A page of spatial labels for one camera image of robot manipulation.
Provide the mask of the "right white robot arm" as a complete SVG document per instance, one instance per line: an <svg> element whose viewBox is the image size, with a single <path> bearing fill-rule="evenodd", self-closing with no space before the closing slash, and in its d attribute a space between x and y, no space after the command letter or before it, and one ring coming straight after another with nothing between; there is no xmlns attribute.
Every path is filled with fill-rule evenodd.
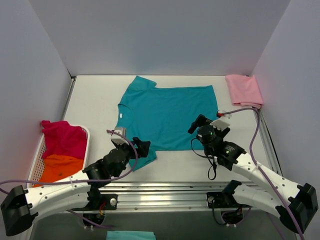
<svg viewBox="0 0 320 240"><path fill-rule="evenodd" d="M205 158L260 187L257 190L231 180L222 191L223 203L230 207L238 204L260 209L279 218L292 232L303 234L319 209L316 189L308 183L301 185L284 178L255 161L242 147L225 141L230 131L230 117L223 113L217 117L210 120L200 114L188 133L196 134Z"/></svg>

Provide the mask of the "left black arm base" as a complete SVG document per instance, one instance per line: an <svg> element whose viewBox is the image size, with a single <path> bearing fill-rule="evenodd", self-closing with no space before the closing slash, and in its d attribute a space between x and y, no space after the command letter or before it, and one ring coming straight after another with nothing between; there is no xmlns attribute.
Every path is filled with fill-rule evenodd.
<svg viewBox="0 0 320 240"><path fill-rule="evenodd" d="M118 195L115 193L101 192L98 188L92 188L85 194L87 203L83 206L73 207L73 211L104 211L116 210Z"/></svg>

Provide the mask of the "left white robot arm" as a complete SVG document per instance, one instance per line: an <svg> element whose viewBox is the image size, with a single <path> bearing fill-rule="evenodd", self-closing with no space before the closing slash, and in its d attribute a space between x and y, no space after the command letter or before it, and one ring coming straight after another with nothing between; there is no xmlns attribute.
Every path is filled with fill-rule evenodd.
<svg viewBox="0 0 320 240"><path fill-rule="evenodd" d="M97 209L102 198L99 189L124 178L122 172L129 160L147 157L150 145L150 141L134 137L115 144L103 158L64 179L38 187L12 188L0 205L5 234L18 235L38 220L67 210Z"/></svg>

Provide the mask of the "teal t-shirt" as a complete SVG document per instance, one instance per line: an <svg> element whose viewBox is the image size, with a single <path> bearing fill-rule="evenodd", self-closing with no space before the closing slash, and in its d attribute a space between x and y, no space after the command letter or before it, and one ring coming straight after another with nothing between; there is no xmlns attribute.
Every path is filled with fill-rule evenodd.
<svg viewBox="0 0 320 240"><path fill-rule="evenodd" d="M215 120L218 104L214 88L207 86L158 88L156 82L136 76L118 104L117 127L126 137L149 141L149 154L129 165L136 171L156 160L157 151L202 150L191 143L188 129L202 114Z"/></svg>

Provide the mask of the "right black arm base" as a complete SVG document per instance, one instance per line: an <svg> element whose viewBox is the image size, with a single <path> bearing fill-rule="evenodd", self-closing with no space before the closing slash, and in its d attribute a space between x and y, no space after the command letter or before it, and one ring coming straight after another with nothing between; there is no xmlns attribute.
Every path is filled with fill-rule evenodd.
<svg viewBox="0 0 320 240"><path fill-rule="evenodd" d="M222 191L211 191L206 193L207 206L210 209L231 209L231 208L248 208L249 205L241 204L233 197L235 190L242 183L237 180L231 180Z"/></svg>

